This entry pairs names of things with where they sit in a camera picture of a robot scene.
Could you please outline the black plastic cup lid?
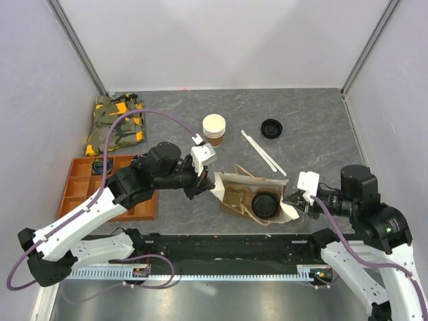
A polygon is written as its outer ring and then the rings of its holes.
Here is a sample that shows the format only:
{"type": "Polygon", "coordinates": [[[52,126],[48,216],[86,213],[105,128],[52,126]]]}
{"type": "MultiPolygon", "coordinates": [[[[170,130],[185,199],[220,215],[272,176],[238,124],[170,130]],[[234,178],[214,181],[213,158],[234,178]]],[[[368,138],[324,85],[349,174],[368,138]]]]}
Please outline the black plastic cup lid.
{"type": "Polygon", "coordinates": [[[260,219],[270,219],[278,214],[280,200],[271,192],[257,193],[251,201],[253,214],[260,219]]]}

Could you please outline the brown paper bag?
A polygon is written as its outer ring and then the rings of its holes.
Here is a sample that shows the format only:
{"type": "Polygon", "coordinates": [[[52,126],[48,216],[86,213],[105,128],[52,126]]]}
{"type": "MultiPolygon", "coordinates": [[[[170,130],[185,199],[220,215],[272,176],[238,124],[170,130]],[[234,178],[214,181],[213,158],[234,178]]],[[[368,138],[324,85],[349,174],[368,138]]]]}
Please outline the brown paper bag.
{"type": "Polygon", "coordinates": [[[222,212],[247,217],[257,224],[285,224],[297,220],[298,211],[284,202],[288,180],[256,177],[236,164],[234,173],[215,173],[211,193],[222,212]]]}

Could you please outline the cardboard cup carrier tray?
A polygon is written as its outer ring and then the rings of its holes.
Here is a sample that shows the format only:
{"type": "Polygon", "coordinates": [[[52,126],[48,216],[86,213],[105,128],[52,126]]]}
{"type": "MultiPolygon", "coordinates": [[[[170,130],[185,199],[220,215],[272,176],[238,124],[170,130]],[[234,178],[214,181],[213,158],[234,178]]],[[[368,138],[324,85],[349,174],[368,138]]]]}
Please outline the cardboard cup carrier tray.
{"type": "Polygon", "coordinates": [[[248,216],[248,212],[251,212],[251,203],[254,196],[255,193],[248,188],[235,189],[228,187],[225,189],[221,208],[228,214],[248,216]]]}

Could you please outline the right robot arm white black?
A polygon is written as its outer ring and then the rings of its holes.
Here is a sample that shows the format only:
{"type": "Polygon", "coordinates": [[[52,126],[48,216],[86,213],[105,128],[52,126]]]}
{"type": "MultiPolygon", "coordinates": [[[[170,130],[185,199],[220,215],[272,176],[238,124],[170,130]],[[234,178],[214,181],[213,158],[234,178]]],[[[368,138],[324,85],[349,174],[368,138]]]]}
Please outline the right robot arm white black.
{"type": "Polygon", "coordinates": [[[284,203],[311,217],[323,213],[330,229],[309,237],[306,255],[326,263],[365,307],[369,320],[426,320],[427,299],[414,260],[405,216],[381,201],[377,177],[364,165],[340,171],[340,188],[301,172],[284,203]]]}

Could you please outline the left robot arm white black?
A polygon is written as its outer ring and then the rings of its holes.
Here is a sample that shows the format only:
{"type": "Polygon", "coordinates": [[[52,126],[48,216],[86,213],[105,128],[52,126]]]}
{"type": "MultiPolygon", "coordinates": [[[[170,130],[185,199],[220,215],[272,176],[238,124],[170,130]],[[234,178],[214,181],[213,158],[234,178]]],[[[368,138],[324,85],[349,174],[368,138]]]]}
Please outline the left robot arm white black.
{"type": "Polygon", "coordinates": [[[193,199],[213,189],[207,166],[216,157],[209,143],[192,147],[190,154],[182,157],[178,146],[161,142],[103,179],[93,195],[62,218],[38,230],[21,230],[18,239],[35,282],[48,287],[66,279],[74,270],[102,261],[144,260],[147,248],[138,232],[98,239],[87,239],[87,235],[150,200],[157,190],[181,189],[188,199],[193,199]]]}

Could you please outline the white stir stick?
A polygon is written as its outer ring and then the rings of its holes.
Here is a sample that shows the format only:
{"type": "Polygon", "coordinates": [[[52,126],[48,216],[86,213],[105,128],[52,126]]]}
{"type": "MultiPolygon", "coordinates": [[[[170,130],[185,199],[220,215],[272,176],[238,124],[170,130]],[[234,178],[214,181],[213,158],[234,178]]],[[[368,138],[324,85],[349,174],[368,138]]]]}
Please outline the white stir stick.
{"type": "Polygon", "coordinates": [[[287,177],[286,171],[244,130],[241,130],[243,137],[252,145],[256,152],[268,164],[273,172],[279,172],[282,176],[287,177]]]}

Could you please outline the stack of paper cups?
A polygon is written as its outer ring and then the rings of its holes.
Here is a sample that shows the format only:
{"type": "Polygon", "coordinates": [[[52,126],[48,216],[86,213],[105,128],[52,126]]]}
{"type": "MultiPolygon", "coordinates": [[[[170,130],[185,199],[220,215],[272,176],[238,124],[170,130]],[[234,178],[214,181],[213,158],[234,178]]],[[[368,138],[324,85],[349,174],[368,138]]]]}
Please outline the stack of paper cups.
{"type": "Polygon", "coordinates": [[[218,147],[223,142],[226,121],[219,114],[210,114],[203,119],[203,133],[212,147],[218,147]]]}

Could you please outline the camouflage cloth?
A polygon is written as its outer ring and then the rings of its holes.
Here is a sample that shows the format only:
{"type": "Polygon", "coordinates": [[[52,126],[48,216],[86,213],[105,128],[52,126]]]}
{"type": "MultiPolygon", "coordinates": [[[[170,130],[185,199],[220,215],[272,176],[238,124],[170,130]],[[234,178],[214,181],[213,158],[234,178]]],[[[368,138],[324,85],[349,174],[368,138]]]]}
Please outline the camouflage cloth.
{"type": "Polygon", "coordinates": [[[97,97],[85,155],[98,156],[105,150],[111,152],[145,141],[143,108],[143,100],[135,93],[97,97]]]}

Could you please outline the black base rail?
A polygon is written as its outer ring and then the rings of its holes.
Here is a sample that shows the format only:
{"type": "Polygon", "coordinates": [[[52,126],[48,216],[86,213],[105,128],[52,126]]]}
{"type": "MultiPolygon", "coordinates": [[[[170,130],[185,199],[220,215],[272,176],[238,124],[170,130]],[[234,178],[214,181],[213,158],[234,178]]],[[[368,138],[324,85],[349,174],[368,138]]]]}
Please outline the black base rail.
{"type": "Polygon", "coordinates": [[[142,235],[126,229],[132,257],[152,274],[176,276],[290,275],[300,265],[322,265],[320,251],[338,241],[330,229],[313,234],[142,235]]]}

